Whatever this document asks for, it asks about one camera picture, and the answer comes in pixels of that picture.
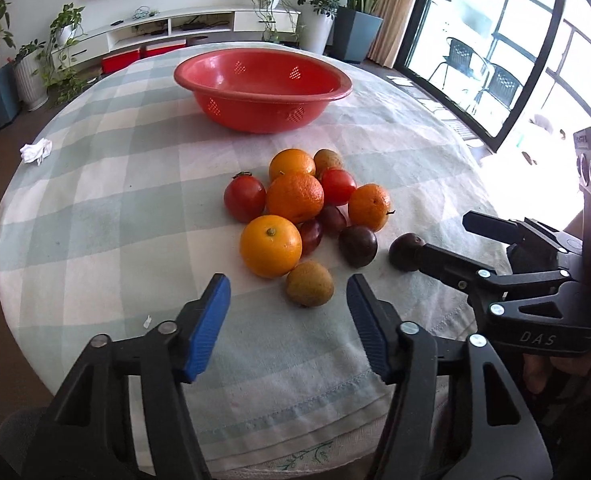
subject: human hand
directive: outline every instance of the human hand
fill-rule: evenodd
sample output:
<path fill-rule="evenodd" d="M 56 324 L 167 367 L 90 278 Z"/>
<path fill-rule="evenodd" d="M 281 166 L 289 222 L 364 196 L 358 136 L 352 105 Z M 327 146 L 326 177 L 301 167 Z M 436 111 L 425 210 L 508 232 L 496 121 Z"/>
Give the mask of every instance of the human hand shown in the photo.
<path fill-rule="evenodd" d="M 553 368 L 570 375 L 586 377 L 591 370 L 591 352 L 578 358 L 545 357 L 525 354 L 523 377 L 527 389 L 533 394 L 544 390 Z M 591 397 L 591 377 L 585 387 L 585 393 Z"/>

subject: red box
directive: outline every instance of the red box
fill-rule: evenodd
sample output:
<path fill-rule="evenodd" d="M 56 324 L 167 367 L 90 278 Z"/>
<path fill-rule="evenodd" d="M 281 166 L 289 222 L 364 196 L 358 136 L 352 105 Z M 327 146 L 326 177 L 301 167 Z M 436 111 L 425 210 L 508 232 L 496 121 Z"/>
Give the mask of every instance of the red box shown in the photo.
<path fill-rule="evenodd" d="M 166 43 L 157 43 L 155 45 L 147 45 L 144 47 L 144 57 L 159 56 L 166 54 L 178 48 L 184 48 L 186 40 L 167 41 Z"/>
<path fill-rule="evenodd" d="M 139 59 L 142 59 L 140 47 L 121 52 L 120 54 L 115 54 L 115 56 L 105 57 L 102 59 L 102 72 L 105 74 L 112 74 L 118 70 L 126 68 Z"/>

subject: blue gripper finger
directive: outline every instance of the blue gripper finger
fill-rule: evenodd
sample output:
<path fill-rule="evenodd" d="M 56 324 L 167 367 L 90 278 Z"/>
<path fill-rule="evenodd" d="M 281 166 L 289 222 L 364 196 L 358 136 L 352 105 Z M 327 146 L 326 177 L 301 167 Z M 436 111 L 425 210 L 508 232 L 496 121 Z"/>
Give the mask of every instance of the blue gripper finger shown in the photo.
<path fill-rule="evenodd" d="M 203 302 L 203 310 L 189 337 L 188 361 L 184 366 L 184 373 L 191 382 L 206 370 L 220 328 L 229 310 L 229 278 L 223 274 L 216 274 L 200 300 Z"/>
<path fill-rule="evenodd" d="M 402 320 L 390 303 L 375 297 L 362 274 L 349 278 L 347 303 L 371 370 L 391 384 L 400 371 L 397 328 Z"/>

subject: blue plant pot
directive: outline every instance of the blue plant pot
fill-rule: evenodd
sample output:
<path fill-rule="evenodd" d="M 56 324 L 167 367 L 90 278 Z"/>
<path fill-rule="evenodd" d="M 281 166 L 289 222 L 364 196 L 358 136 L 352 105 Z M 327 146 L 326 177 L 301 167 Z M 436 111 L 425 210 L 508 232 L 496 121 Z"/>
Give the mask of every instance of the blue plant pot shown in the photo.
<path fill-rule="evenodd" d="M 20 111 L 18 88 L 11 63 L 0 68 L 0 130 L 13 122 Z"/>
<path fill-rule="evenodd" d="M 383 21 L 371 14 L 339 7 L 331 56 L 347 63 L 363 62 Z"/>

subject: curtain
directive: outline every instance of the curtain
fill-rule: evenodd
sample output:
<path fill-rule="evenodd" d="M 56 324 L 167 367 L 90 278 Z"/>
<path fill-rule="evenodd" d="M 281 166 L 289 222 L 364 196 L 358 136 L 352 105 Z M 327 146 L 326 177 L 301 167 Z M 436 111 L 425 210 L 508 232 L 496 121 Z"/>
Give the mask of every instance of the curtain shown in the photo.
<path fill-rule="evenodd" d="M 368 57 L 379 65 L 392 68 L 398 57 L 404 31 L 415 0 L 379 0 L 375 13 L 384 19 Z"/>

